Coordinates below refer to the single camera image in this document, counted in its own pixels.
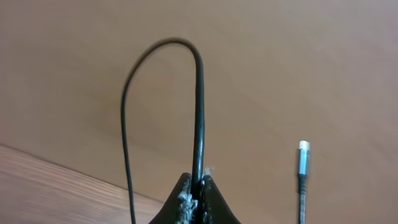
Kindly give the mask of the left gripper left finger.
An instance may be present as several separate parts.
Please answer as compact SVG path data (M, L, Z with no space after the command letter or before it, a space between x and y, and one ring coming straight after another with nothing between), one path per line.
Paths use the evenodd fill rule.
M180 176L164 205L149 224L174 224L179 219L181 200L178 195L190 191L191 179L192 175L187 172Z

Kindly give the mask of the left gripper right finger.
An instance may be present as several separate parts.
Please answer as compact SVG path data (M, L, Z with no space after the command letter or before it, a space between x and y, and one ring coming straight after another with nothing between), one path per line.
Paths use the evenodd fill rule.
M202 224L240 224L210 175L201 182Z

